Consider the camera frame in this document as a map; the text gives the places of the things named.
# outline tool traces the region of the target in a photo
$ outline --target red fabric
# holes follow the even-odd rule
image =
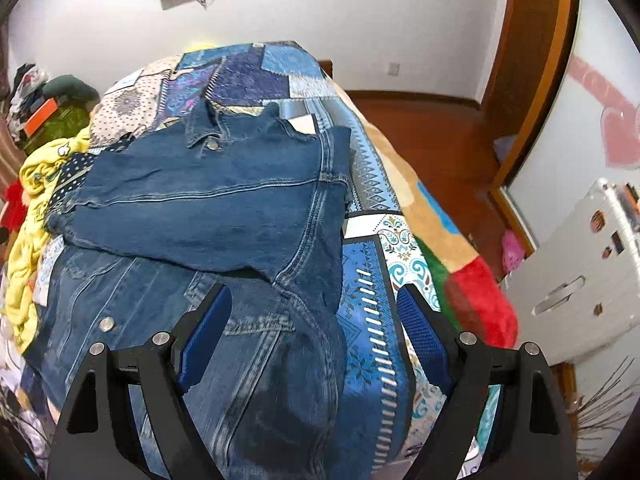
[[[9,231],[18,231],[20,226],[27,218],[27,208],[22,203],[22,185],[16,181],[11,184],[4,194],[4,200],[7,202],[7,208],[0,219],[0,224],[9,229]]]
[[[452,273],[450,279],[462,290],[484,327],[484,337],[482,333],[477,335],[491,346],[513,348],[518,318],[484,260],[478,256]]]

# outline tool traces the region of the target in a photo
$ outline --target brown door frame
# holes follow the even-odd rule
[[[511,17],[513,14],[513,3],[514,0],[507,0],[506,3],[502,33],[500,34],[500,41],[498,42],[498,51],[489,77],[487,90],[482,98],[482,110],[486,110],[491,92],[495,86],[498,69],[502,62],[502,56],[504,55],[508,41]],[[558,1],[558,15],[556,16],[554,33],[540,82],[538,83],[535,95],[516,139],[507,157],[500,166],[498,173],[495,175],[489,191],[495,205],[497,205],[505,220],[518,237],[518,240],[525,248],[527,256],[536,249],[536,243],[517,209],[511,202],[507,193],[507,186],[513,181],[532,148],[546,120],[553,100],[558,93],[558,88],[571,53],[577,14],[578,0]]]

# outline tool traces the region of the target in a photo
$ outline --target red plush toy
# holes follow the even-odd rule
[[[16,181],[11,184],[4,194],[4,209],[2,210],[2,218],[0,225],[9,229],[9,231],[19,231],[20,226],[27,218],[27,206],[22,203],[22,184]]]

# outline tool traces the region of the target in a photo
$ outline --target white object on floor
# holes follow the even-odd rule
[[[637,325],[638,242],[615,186],[598,179],[500,286],[518,315],[515,347],[537,343],[550,365],[599,348]]]

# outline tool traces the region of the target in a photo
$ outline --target orange box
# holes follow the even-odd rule
[[[51,114],[58,109],[58,103],[54,98],[47,99],[38,108],[24,125],[24,132],[31,137],[35,131],[42,126],[42,123],[51,117]]]

